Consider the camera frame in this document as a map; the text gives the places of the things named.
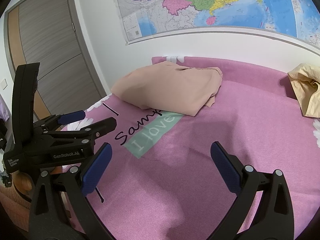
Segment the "green rectangle print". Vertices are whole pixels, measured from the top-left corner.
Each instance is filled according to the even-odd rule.
[[[140,158],[150,150],[183,117],[183,114],[165,111],[161,112],[161,114],[162,116],[158,116],[151,123],[145,125],[142,130],[124,144],[124,147],[137,158]]]

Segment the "silver screw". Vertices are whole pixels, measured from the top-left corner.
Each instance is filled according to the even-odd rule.
[[[42,171],[41,172],[41,177],[45,177],[45,176],[47,176],[48,175],[48,172],[47,171]]]
[[[282,171],[281,170],[276,170],[276,174],[278,175],[278,176],[282,176]]]
[[[78,171],[78,167],[77,166],[73,166],[70,168],[69,170],[71,173],[76,173]]]
[[[250,165],[247,165],[247,166],[245,167],[245,170],[246,170],[247,172],[253,172],[253,167],[250,166]]]

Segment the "blue gripper pad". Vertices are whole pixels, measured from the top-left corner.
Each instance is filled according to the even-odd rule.
[[[101,176],[111,161],[111,157],[111,145],[104,143],[92,157],[93,161],[88,164],[89,167],[80,175],[82,177],[81,191],[85,197],[95,190]]]
[[[59,124],[66,125],[73,122],[77,122],[80,120],[83,120],[85,118],[85,112],[84,111],[77,111],[70,114],[64,114],[59,119]]]
[[[238,171],[216,142],[212,143],[210,152],[229,191],[238,195],[241,192],[241,177]]]

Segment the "door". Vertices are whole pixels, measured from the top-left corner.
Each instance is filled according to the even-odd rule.
[[[85,110],[100,98],[84,60],[68,0],[25,0],[8,13],[8,40],[14,68],[40,62],[34,112]]]

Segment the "pink bed sheet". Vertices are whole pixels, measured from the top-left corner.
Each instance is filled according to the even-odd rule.
[[[164,60],[155,57],[152,62]],[[96,192],[88,195],[97,215],[118,240],[207,239],[236,197],[210,157],[211,143],[219,141],[228,153],[257,171],[283,171],[297,237],[320,206],[320,148],[313,136],[314,119],[302,116],[287,74],[214,58],[185,57],[178,64],[219,67],[223,82],[216,101],[195,117],[172,114],[179,121],[140,158],[128,143],[142,132],[153,138],[156,130],[150,128],[172,120],[165,119],[167,113],[141,110],[111,95],[90,107],[82,124],[69,126],[79,129],[79,125],[111,116],[117,120],[115,131],[96,140],[95,150],[104,142],[113,148],[112,160],[98,184],[104,202]],[[146,117],[130,135],[130,128],[136,129],[137,122]],[[147,147],[148,140],[145,137],[145,144],[139,141],[139,146]],[[241,231],[249,227],[259,200],[257,194]],[[74,223],[81,231],[76,219]]]

